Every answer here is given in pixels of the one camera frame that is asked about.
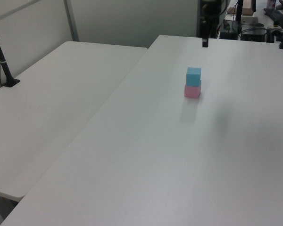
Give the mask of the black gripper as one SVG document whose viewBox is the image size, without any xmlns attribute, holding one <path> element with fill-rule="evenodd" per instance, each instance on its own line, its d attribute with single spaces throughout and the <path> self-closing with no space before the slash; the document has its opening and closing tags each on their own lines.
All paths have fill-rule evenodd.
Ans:
<svg viewBox="0 0 283 226">
<path fill-rule="evenodd" d="M 220 0 L 202 0 L 201 1 L 201 15 L 205 21 L 201 24 L 202 46 L 208 47 L 209 29 L 207 21 L 217 19 L 221 13 Z"/>
</svg>

